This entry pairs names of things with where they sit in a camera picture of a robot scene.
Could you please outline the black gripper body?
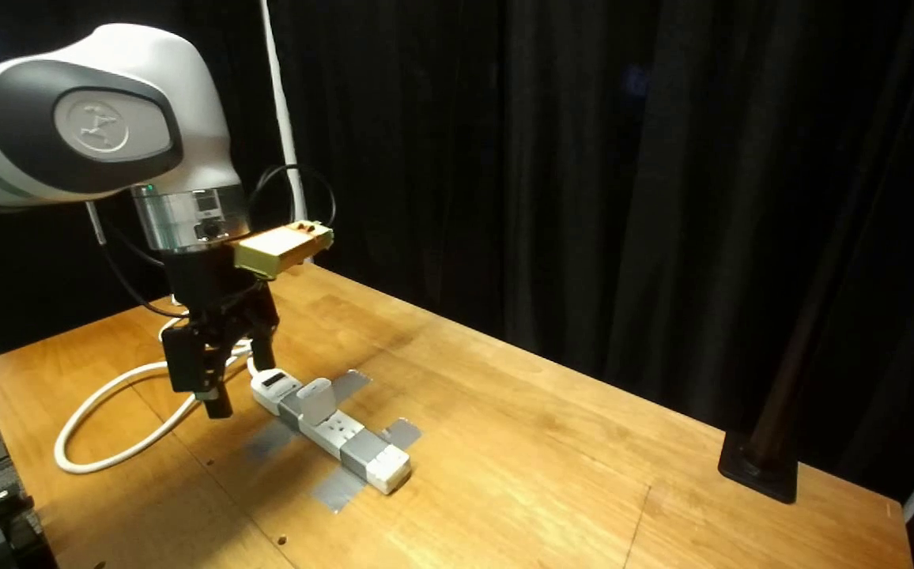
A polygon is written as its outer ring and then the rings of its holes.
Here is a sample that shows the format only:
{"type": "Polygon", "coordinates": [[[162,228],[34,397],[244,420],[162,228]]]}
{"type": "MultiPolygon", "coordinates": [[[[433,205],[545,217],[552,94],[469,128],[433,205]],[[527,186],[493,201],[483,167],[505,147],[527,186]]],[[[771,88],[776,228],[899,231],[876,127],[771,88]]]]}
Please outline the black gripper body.
{"type": "Polygon", "coordinates": [[[224,372],[224,357],[261,326],[277,326],[270,284],[234,264],[231,245],[168,251],[175,296],[189,308],[164,331],[164,361],[178,392],[207,392],[224,372]]]}

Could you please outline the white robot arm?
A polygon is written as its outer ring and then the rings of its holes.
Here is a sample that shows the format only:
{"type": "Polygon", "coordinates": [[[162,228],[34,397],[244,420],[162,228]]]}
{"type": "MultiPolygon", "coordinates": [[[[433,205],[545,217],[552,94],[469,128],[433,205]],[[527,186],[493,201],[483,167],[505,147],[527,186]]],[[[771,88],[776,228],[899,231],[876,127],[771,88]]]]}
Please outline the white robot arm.
{"type": "Polygon", "coordinates": [[[234,263],[250,235],[214,78],[179,35],[107,23],[0,63],[0,210],[130,192],[188,319],[162,334],[178,392],[231,410],[224,367],[277,326],[270,284],[234,263]]]}

